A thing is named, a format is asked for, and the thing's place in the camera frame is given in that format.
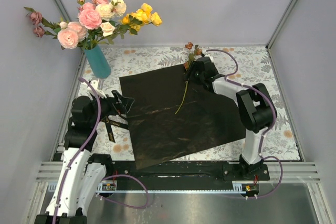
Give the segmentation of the floral tablecloth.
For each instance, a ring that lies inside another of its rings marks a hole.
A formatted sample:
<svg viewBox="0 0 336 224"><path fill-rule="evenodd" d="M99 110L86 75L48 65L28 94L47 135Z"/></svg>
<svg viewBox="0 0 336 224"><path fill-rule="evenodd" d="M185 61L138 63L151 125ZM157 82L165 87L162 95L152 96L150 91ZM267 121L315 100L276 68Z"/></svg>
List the floral tablecloth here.
<svg viewBox="0 0 336 224"><path fill-rule="evenodd" d="M140 47L140 48L103 48L103 53L111 66L112 74L100 81L100 88L109 93L120 91L120 77L179 65L187 60L187 49L183 47ZM262 155L275 156L281 161L301 160L295 134L280 94L273 67L264 46L236 46L218 48L212 53L215 65L221 74L232 73L235 62L238 72L230 79L239 83L253 85L263 83L277 110L275 126L269 131L263 142ZM98 136L94 142L94 153L110 154L116 161L133 161L133 149L127 130L112 127L115 142L108 139L104 123L98 126Z"/></svg>

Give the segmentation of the rust rose stem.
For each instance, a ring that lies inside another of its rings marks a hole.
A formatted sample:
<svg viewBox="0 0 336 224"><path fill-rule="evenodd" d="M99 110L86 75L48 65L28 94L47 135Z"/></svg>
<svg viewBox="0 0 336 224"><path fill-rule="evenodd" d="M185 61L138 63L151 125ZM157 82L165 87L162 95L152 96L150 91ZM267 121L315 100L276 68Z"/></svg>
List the rust rose stem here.
<svg viewBox="0 0 336 224"><path fill-rule="evenodd" d="M195 61L196 57L202 54L202 49L199 47L199 45L194 45L192 42L188 42L185 45L185 48L189 50L188 60L187 60L187 62L185 62L183 64L185 72L187 72L189 70L192 62ZM185 101L187 88L188 88L188 80L185 81L185 89L184 89L182 101L181 101L181 104L179 105L178 109L176 110L175 115L178 114L178 112L180 111L180 109L181 109L181 107L182 107L182 105Z"/></svg>

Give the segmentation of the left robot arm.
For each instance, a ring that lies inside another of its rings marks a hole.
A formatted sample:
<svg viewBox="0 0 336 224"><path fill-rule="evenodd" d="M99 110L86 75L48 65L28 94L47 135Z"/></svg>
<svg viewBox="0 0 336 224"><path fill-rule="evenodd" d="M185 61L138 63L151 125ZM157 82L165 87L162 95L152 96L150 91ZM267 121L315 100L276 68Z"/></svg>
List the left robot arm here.
<svg viewBox="0 0 336 224"><path fill-rule="evenodd" d="M133 103L133 98L116 90L112 96L73 100L57 186L45 213L37 215L35 223L87 223L87 211L99 183L114 173L109 154L92 152L98 124L112 115L126 115Z"/></svg>

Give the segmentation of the yellow rose stem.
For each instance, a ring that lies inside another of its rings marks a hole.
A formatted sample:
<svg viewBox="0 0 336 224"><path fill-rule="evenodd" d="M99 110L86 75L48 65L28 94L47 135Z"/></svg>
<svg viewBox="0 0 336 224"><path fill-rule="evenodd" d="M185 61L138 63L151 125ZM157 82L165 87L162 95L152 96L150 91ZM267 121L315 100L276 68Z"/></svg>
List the yellow rose stem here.
<svg viewBox="0 0 336 224"><path fill-rule="evenodd" d="M157 12L153 12L151 5L143 3L135 12L125 14L119 21L117 34L124 39L125 34L137 35L143 26L162 25L162 19Z"/></svg>

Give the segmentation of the black wrapping paper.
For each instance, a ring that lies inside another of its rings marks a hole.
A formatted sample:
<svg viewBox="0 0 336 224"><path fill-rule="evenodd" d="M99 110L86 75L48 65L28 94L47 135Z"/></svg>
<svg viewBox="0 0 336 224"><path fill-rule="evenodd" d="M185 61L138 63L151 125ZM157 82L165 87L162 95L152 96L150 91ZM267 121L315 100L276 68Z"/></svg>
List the black wrapping paper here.
<svg viewBox="0 0 336 224"><path fill-rule="evenodd" d="M137 169L245 138L236 103L183 76L176 65L120 78Z"/></svg>

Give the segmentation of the teal cylindrical vase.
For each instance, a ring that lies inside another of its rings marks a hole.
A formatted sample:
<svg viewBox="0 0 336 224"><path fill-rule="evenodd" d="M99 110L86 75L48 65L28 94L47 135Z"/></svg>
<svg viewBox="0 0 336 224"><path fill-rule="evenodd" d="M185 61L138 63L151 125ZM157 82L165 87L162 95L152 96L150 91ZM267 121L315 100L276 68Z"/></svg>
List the teal cylindrical vase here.
<svg viewBox="0 0 336 224"><path fill-rule="evenodd" d="M111 74L111 68L99 46L84 50L93 74L99 79L105 79Z"/></svg>

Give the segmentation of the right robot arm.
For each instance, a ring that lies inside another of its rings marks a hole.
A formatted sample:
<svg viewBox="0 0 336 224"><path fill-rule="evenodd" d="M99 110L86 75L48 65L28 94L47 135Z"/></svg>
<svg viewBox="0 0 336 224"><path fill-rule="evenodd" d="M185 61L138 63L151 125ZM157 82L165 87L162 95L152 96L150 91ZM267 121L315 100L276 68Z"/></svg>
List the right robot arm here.
<svg viewBox="0 0 336 224"><path fill-rule="evenodd" d="M184 79L201 84L206 90L236 102L240 120L246 129L246 136L239 164L233 171L243 179L252 179L262 168L264 162L261 154L262 144L277 117L265 85L258 83L248 86L230 80L228 76L219 74L209 56L192 61Z"/></svg>

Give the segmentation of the cream rose stem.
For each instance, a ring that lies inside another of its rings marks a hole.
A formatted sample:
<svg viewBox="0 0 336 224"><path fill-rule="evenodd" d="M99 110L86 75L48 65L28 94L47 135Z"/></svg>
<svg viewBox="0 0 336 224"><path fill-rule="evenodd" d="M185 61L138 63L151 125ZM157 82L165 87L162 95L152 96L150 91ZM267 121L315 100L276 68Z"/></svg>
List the cream rose stem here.
<svg viewBox="0 0 336 224"><path fill-rule="evenodd" d="M126 10L127 5L123 0L111 0L108 3L98 4L95 8L100 18L105 21L123 16Z"/></svg>

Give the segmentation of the small cream bud stem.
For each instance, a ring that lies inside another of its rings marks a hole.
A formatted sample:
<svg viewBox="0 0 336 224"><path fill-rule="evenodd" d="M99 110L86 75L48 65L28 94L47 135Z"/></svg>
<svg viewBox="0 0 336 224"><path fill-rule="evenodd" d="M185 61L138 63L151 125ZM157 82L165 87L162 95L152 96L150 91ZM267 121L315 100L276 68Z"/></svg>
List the small cream bud stem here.
<svg viewBox="0 0 336 224"><path fill-rule="evenodd" d="M115 27L110 22L101 23L100 28L102 30L103 37L112 35L115 30Z"/></svg>

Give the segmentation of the mauve rose stem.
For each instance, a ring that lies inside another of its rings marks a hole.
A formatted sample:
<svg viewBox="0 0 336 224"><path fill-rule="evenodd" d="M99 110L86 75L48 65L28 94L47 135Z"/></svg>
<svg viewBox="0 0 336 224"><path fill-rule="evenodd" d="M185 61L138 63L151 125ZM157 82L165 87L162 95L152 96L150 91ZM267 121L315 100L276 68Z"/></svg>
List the mauve rose stem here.
<svg viewBox="0 0 336 224"><path fill-rule="evenodd" d="M40 12L35 11L31 7L24 7L33 27L33 33L37 38L43 36L51 36L53 39L57 39L57 34L60 32L59 23L53 23L48 21Z"/></svg>

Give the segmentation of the black printed ribbon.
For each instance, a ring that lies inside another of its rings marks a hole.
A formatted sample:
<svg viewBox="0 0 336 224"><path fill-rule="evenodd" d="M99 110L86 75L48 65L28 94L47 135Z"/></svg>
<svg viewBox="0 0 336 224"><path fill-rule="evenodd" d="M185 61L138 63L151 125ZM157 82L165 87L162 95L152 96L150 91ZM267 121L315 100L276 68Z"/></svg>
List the black printed ribbon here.
<svg viewBox="0 0 336 224"><path fill-rule="evenodd" d="M109 141L112 142L112 143L115 143L115 137L114 137L114 133L113 133L113 130L112 130L112 126L116 126L118 128L122 128L122 129L125 129L125 130L129 129L127 123L112 120L112 119L110 119L110 116L105 116L100 121L105 124Z"/></svg>

